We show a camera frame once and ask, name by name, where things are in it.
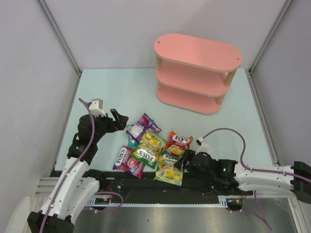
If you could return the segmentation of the green spring tea candy bag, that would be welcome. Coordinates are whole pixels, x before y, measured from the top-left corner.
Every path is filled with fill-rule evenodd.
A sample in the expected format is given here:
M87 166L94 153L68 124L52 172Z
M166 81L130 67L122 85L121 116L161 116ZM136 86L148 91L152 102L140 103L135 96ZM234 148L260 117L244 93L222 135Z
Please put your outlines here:
M163 151L158 161L154 180L182 186L183 172L174 166L178 161L177 157L171 156L167 151Z

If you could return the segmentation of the green Fox's candy bag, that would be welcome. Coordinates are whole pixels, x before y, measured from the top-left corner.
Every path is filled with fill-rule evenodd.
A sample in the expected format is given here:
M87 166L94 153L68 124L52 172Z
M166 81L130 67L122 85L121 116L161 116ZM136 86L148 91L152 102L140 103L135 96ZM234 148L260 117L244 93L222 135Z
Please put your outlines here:
M155 169L166 144L167 141L158 134L146 130L131 156L151 169Z

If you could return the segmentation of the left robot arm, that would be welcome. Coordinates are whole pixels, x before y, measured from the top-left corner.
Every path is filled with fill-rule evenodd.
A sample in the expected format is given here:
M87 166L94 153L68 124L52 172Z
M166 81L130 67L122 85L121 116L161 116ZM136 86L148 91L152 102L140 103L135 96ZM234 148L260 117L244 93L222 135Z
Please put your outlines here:
M90 110L80 117L78 132L67 153L65 167L46 202L38 212L30 212L27 222L33 233L71 233L77 217L91 197L106 188L106 178L99 170L90 169L98 151L97 144L107 133L123 131L128 117L111 109L112 117L103 110Z

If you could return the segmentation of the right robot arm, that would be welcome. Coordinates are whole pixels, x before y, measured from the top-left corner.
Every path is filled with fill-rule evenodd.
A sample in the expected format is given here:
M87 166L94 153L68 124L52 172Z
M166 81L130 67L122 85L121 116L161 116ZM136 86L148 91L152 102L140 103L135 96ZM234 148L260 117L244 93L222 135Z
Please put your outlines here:
M296 198L311 202L311 167L295 161L292 166L258 167L242 165L227 159L213 159L206 152L187 150L174 167L193 178L204 180L204 188L215 195L240 195L263 191L275 194L293 193Z

